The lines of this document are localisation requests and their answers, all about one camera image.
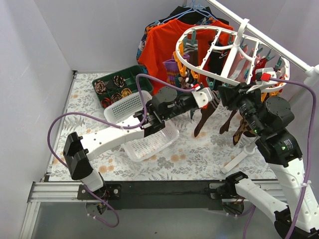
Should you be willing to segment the plain dark brown sock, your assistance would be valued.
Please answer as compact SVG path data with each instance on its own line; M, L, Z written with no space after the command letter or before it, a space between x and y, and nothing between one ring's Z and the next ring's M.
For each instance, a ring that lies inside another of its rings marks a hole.
M230 122L233 119L233 117L236 115L237 110L233 110L227 119L227 121L223 124L223 126L219 130L219 134L224 134L225 132L229 131Z

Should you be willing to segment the brown argyle sock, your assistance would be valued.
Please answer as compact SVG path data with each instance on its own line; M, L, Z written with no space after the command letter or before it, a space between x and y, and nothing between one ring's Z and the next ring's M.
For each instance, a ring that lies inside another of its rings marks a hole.
M233 135L233 145L236 145L239 142L242 135L245 135L246 137L255 136L254 132L251 130L250 126L244 119L240 120L240 125Z

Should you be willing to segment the white sock clip hanger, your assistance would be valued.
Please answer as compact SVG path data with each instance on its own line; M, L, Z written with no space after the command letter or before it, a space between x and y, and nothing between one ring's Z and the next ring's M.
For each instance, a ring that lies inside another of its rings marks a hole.
M253 90L260 89L262 93L280 91L287 83L289 83L290 63L286 58L281 58L284 62L284 67L278 71L275 71L273 68L257 68L263 60L262 58L258 58L259 54L257 51L259 45L267 45L268 47L271 47L271 45L265 40L262 40L261 37L255 38L244 34L244 31L248 29L248 27L249 19L245 18L240 24L237 32L211 25L195 25L187 29L177 41L175 52L173 53L180 74L184 76L185 70L188 69L191 71L195 80L199 80L199 76L204 75L227 85L236 86L240 82L232 80L229 77L236 70L239 62L242 59L245 59L247 64L244 65L243 69L248 69L248 75L247 78L244 79L244 82L250 84L253 77L253 70L257 70L262 76L269 76L270 78L263 78L260 83L257 83L256 86L252 87ZM194 66L185 60L183 55L188 35L191 33L191 39L194 40L197 30L214 30L215 37L207 50L205 57L202 59L201 64L199 66ZM221 73L218 75L204 70L204 66L210 58L211 53L219 51L223 53L221 58L225 59Z

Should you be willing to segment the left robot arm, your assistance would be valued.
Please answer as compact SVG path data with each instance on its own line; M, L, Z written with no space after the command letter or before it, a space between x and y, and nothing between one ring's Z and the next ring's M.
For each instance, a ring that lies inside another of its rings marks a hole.
M93 168L91 161L102 153L121 144L146 138L165 128L165 122L187 111L197 110L207 102L200 90L186 90L178 94L171 87L163 87L148 101L138 93L134 100L122 99L112 104L120 116L108 121L108 127L100 131L68 135L63 156L71 179L84 183L95 199L105 196L106 187L102 176Z

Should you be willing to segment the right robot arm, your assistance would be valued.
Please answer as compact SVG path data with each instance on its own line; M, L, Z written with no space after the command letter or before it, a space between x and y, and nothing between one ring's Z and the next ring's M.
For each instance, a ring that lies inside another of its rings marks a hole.
M238 110L257 136L257 149L275 173L286 201L269 195L243 172L227 176L214 191L249 200L273 222L283 239L317 239L319 205L307 185L309 174L298 142L286 129L295 118L289 102L278 96L262 100L260 89L252 90L246 83L220 86L218 91L222 104Z

